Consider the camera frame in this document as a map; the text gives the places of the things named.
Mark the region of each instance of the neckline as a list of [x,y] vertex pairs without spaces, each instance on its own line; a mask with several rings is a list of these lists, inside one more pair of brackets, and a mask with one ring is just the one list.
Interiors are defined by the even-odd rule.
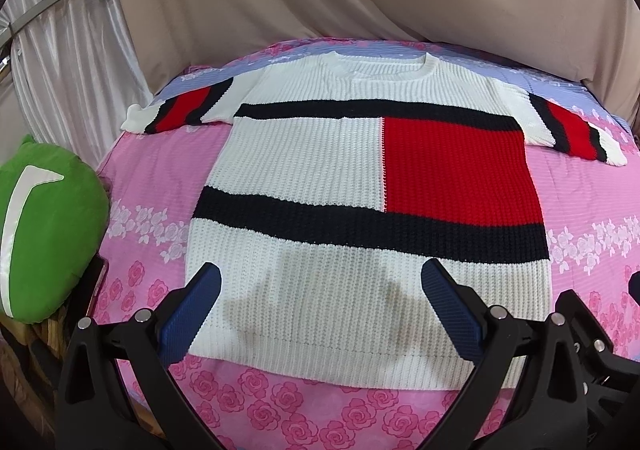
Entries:
[[[338,78],[348,78],[353,82],[406,82],[409,80],[417,80],[430,76],[439,62],[435,56],[428,53],[416,58],[396,59],[348,56],[332,51],[331,53],[319,55],[317,58],[333,75]],[[368,74],[358,69],[359,66],[363,67],[368,64],[397,65],[399,71],[385,74]]]

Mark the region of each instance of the pink floral bedsheet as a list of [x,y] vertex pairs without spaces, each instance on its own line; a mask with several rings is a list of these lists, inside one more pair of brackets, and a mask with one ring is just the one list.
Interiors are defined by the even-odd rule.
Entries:
[[[594,116],[587,119],[602,125]],[[154,308],[170,289],[184,285],[191,213],[229,130],[217,124],[154,136],[124,134],[114,147],[100,170],[111,188],[112,209],[100,249],[110,268],[98,322]],[[624,168],[539,147],[527,147],[527,162],[545,218],[554,298],[575,289],[616,352],[638,358],[640,306],[626,288],[640,270],[640,154],[632,141],[623,148]],[[143,401],[128,362],[121,370],[130,393]],[[230,450],[410,450],[456,396],[337,386],[192,355],[170,372]],[[498,427],[511,394],[502,392],[482,433]]]

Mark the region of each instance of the green cushion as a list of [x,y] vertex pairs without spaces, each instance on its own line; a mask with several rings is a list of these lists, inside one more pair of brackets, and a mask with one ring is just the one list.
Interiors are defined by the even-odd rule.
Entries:
[[24,323],[49,317],[98,250],[108,216],[91,167],[62,147],[24,138],[0,166],[0,310]]

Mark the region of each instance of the red knit panel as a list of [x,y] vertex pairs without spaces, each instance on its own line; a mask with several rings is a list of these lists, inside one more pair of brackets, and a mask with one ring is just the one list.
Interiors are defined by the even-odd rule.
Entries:
[[156,125],[156,132],[173,130],[185,125],[187,115],[202,105],[210,89],[211,87],[203,87],[178,96],[169,113]]
[[597,159],[596,149],[591,144],[591,127],[580,116],[559,105],[547,102],[547,107],[553,117],[561,123],[569,142],[569,156],[583,159]]
[[522,131],[384,118],[385,211],[476,226],[542,224]]

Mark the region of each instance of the sweater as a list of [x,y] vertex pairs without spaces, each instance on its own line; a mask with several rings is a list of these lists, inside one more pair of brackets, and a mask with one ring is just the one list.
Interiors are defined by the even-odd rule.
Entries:
[[340,385],[462,386],[471,364],[422,264],[543,319],[549,253],[524,145],[626,161],[580,117],[429,55],[322,55],[200,91],[130,116],[147,133],[233,123],[191,221],[187,279],[209,261],[223,287],[190,351]]

